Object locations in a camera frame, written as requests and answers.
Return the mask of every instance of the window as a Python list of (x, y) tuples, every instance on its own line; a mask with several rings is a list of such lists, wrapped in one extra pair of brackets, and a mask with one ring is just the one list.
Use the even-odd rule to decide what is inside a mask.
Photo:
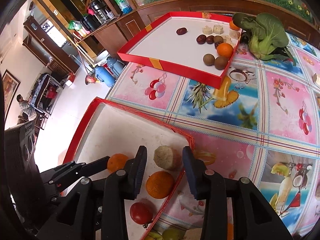
[(66, 42), (66, 38), (58, 31), (53, 23), (50, 21), (45, 21), (41, 28), (49, 35), (49, 37), (61, 48)]

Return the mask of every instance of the red tray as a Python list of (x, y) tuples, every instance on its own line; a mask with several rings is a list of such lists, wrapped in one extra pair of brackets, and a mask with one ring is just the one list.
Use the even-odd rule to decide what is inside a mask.
[[(122, 60), (158, 68), (196, 80), (219, 89), (226, 76), (233, 55), (224, 70), (206, 66), (203, 56), (207, 53), (218, 57), (214, 44), (199, 45), (196, 38), (204, 26), (223, 26), (229, 35), (231, 17), (201, 12), (169, 12), (141, 30), (119, 51)], [(177, 35), (176, 30), (186, 27), (188, 32)], [(239, 40), (231, 39), (234, 51)]]
[[(129, 240), (145, 238), (169, 202), (184, 174), (184, 170), (168, 171), (176, 181), (167, 198), (154, 199), (149, 196), (145, 189), (148, 176), (163, 170), (153, 161), (154, 150), (160, 145), (169, 145), (181, 151), (182, 154), (184, 146), (189, 145), (191, 149), (194, 148), (193, 137), (179, 128), (133, 108), (95, 98), (81, 119), (63, 162), (76, 160), (78, 163), (89, 163), (115, 153), (125, 153), (129, 158), (133, 158), (140, 145), (147, 147), (148, 159), (137, 199), (135, 201), (125, 200), (124, 202)], [(108, 170), (104, 170), (91, 176), (91, 179), (102, 179), (108, 175)], [(138, 201), (148, 203), (154, 211), (153, 222), (149, 224), (147, 229), (134, 223), (130, 217), (130, 206)]]

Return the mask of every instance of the speaker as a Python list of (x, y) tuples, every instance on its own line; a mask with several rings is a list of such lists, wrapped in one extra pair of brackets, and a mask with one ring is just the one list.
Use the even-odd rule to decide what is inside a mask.
[(35, 121), (4, 131), (4, 157), (9, 190), (19, 213), (35, 225), (44, 212), (45, 191), (34, 160)]

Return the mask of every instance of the table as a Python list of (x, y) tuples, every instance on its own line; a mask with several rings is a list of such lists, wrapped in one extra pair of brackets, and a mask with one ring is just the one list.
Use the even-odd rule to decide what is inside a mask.
[[(320, 88), (312, 82), (320, 73), (320, 51), (288, 37), (296, 66), (258, 60), (240, 44), (225, 86), (215, 91), (129, 63), (108, 100), (185, 129), (195, 139), (195, 152), (210, 156), (207, 167), (231, 179), (249, 177), (268, 201), (277, 200), (274, 208), (289, 231), (304, 235), (320, 216)], [(151, 93), (151, 83), (163, 84), (164, 93)], [(288, 181), (285, 194), (280, 186)], [(201, 227), (202, 206), (183, 180), (158, 228)], [(232, 223), (231, 208), (228, 218)]]
[(60, 85), (60, 83), (55, 80), (51, 75), (49, 74), (46, 74), (43, 78), (42, 78), (42, 81), (38, 84), (38, 86), (36, 87), (35, 89), (35, 92), (33, 93), (33, 96), (32, 96), (32, 99), (31, 99), (31, 102), (30, 104), (35, 108), (37, 109), (39, 112), (41, 113), (45, 113), (47, 114), (48, 116), (50, 116), (51, 114), (46, 111), (45, 109), (42, 109), (40, 106), (39, 106), (39, 103), (41, 101), (41, 98), (43, 97), (44, 93), (47, 91), (47, 86), (48, 85), (56, 85), (58, 86), (59, 88), (63, 89), (63, 87)]

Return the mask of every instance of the floor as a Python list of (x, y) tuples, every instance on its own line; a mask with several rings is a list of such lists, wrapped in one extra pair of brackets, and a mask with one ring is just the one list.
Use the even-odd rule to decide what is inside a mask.
[(105, 98), (110, 90), (103, 83), (86, 85), (87, 72), (81, 65), (74, 83), (58, 94), (52, 115), (45, 129), (41, 130), (36, 143), (35, 161), (39, 171), (46, 171), (62, 164), (73, 134), (88, 105), (95, 97)]

